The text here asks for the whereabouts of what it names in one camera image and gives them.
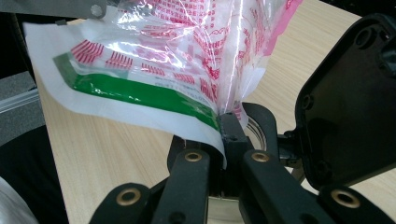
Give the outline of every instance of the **black plastic cover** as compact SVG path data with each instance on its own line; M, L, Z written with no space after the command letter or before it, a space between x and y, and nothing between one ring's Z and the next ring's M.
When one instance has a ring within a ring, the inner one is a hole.
M352 185L396 166L396 22L354 23L303 86L295 135L316 189Z

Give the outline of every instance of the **light wood surface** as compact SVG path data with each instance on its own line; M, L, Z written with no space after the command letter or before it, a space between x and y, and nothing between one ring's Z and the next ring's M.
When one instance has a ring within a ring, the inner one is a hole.
M300 88L358 18L318 0L300 5L277 40L258 89L247 98L275 114L279 133L294 128ZM172 134L70 112L49 96L40 76L36 79L70 223L88 223L99 203L120 184L152 187L168 176ZM396 220L395 187L392 170L353 188Z

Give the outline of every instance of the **wooden table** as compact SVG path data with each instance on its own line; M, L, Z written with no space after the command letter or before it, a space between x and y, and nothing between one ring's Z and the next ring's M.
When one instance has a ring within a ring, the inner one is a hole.
M300 5L277 40L258 89L247 98L275 114L279 133L294 128L300 88L358 18L318 0ZM99 203L120 184L152 187L168 176L172 134L70 112L49 96L40 76L36 79L70 223L89 222ZM353 189L396 220L396 170Z

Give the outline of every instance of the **dark background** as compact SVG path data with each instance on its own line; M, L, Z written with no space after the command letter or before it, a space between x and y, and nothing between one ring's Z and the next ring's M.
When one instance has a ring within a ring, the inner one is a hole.
M365 16L371 13L384 13L396 18L395 0L320 0L335 7ZM74 18L45 17L34 15L10 14L0 12L0 31L2 40L0 47L2 60L0 62L0 78L16 75L24 71L32 72L29 57L23 43L24 21L37 23L53 23L56 21L70 21Z

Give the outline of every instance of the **gray floor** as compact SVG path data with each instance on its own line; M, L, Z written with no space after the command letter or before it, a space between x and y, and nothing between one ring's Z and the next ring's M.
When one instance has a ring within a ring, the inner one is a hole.
M13 98L23 102L24 94L34 89L35 82L27 72L2 78L0 79L0 105ZM28 104L16 102L14 105L16 106L9 110L0 108L0 146L45 124L39 100L33 100Z

